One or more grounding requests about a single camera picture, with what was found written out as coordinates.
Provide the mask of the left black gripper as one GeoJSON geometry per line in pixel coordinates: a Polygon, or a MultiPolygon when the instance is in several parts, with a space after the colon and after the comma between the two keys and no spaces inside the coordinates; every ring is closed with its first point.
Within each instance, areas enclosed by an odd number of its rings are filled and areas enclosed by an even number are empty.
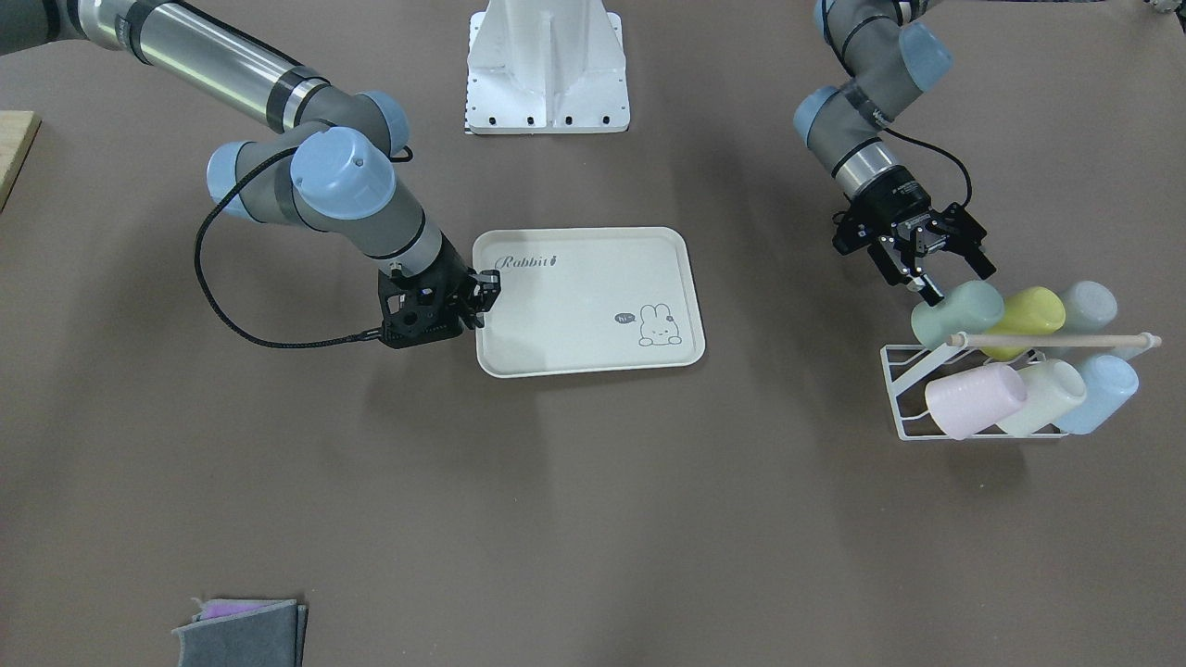
{"type": "Polygon", "coordinates": [[[885,282],[905,284],[927,307],[936,307],[945,296],[924,269],[923,258],[952,252],[987,280],[996,266],[984,253],[986,236],[967,207],[950,204],[938,212],[916,176],[893,166],[874,177],[839,215],[833,246],[841,255],[867,249],[885,282]]]}

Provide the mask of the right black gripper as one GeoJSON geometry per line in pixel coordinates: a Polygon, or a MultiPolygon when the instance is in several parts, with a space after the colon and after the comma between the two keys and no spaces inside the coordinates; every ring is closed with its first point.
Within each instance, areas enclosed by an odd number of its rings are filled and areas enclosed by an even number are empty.
{"type": "Polygon", "coordinates": [[[378,274],[385,347],[428,345],[486,326],[486,313],[500,296],[497,269],[471,271],[448,240],[428,269],[415,277],[378,274]]]}

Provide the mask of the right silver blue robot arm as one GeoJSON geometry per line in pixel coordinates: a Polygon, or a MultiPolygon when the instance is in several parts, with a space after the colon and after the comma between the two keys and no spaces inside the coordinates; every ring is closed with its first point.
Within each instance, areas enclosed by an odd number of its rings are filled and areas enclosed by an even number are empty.
{"type": "Polygon", "coordinates": [[[208,306],[256,347],[208,282],[205,241],[230,215],[347,240],[377,269],[380,324],[312,347],[377,341],[429,345],[484,326],[499,271],[474,269],[397,173],[412,160],[410,120],[390,94],[344,93],[310,65],[186,1],[5,1],[4,53],[89,42],[168,72],[270,131],[230,141],[205,169],[213,208],[196,231],[196,282],[208,306]]]}

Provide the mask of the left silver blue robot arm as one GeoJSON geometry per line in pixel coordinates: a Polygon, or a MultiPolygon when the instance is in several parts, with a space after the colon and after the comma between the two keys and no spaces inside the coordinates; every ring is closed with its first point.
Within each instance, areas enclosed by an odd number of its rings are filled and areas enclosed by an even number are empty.
{"type": "Polygon", "coordinates": [[[809,94],[793,117],[805,147],[848,202],[833,217],[835,249],[867,252],[886,282],[905,284],[931,307],[944,296],[927,277],[927,255],[959,255],[981,279],[995,272],[983,250],[986,229],[967,211],[967,201],[935,208],[884,141],[898,115],[952,66],[952,53],[922,21],[933,7],[932,1],[814,5],[814,25],[849,80],[809,94]]]}

